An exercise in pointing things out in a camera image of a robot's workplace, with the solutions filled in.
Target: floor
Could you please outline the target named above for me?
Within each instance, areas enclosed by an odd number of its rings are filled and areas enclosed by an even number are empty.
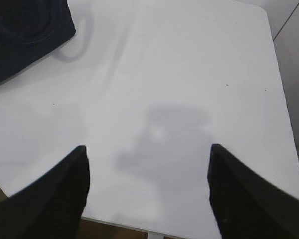
[[[76,239],[147,239],[147,236],[147,233],[131,229],[81,220]]]

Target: table leg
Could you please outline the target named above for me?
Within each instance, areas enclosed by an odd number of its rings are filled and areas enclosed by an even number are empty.
[[[164,239],[164,236],[158,235],[158,234],[149,233],[148,239]]]

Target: white table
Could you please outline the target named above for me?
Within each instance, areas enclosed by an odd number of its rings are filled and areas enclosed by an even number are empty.
[[[266,13],[230,0],[69,0],[77,36],[0,86],[0,185],[13,194],[87,145],[83,216],[219,239],[212,143],[299,198]]]

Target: table top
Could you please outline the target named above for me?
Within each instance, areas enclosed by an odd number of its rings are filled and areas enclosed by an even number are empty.
[[[230,0],[69,0],[77,35],[0,86],[0,185],[13,194],[78,145],[83,216],[220,239],[219,143],[299,198],[299,165],[266,13]]]

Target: black fabric bag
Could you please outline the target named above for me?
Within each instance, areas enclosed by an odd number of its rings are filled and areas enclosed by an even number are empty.
[[[0,0],[0,82],[75,32],[66,0]]]
[[[211,149],[208,183],[223,239],[299,239],[299,200],[220,145]]]

